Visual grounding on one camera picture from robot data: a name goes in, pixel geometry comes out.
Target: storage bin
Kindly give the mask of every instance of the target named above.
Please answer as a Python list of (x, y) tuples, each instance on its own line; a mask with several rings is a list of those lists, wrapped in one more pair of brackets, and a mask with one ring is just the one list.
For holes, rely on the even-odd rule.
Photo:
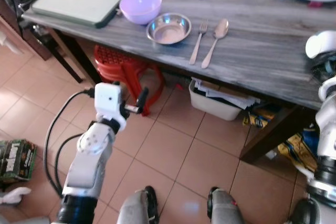
[(204, 97), (200, 94), (197, 94), (194, 92), (194, 88), (195, 88), (195, 81), (192, 80), (192, 82), (189, 85), (189, 92), (190, 92), (191, 104), (194, 108), (202, 110), (211, 115), (215, 115), (226, 121), (234, 120), (240, 113), (241, 111), (240, 108), (222, 102), (218, 102), (208, 97)]

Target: stainless steel bowl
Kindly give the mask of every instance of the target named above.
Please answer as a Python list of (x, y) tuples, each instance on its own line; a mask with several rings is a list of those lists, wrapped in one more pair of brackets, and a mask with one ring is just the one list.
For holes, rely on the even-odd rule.
[(151, 21), (147, 26), (148, 39), (164, 45), (185, 39), (191, 31), (190, 20), (178, 13), (165, 13)]

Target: table leg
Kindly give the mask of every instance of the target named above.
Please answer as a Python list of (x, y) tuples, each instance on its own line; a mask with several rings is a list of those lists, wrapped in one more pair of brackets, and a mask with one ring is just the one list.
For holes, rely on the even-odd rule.
[(56, 29), (49, 29), (49, 32), (62, 50), (74, 61), (89, 82), (93, 85), (101, 82), (96, 68), (74, 38)]
[(283, 108), (265, 128), (243, 148), (240, 160), (252, 163), (279, 144), (301, 132), (315, 120), (315, 110), (295, 105)]

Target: plastic bowl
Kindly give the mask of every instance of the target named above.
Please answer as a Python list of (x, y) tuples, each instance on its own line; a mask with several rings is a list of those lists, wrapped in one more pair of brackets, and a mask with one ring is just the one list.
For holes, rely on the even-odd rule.
[(161, 10), (162, 0), (121, 0), (120, 10), (130, 21), (138, 25), (146, 25)]

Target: stool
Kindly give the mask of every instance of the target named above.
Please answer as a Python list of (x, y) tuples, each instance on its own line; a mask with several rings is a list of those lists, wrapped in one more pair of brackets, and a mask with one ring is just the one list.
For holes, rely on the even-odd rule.
[(142, 91), (139, 78), (146, 69), (153, 69), (160, 80), (157, 91), (147, 99), (142, 115), (150, 114), (149, 107), (160, 97), (165, 85), (164, 77), (160, 69), (151, 63), (136, 60), (126, 55), (113, 51), (109, 48), (96, 45), (94, 53), (98, 65), (99, 75), (103, 82), (121, 81), (124, 82), (136, 101)]

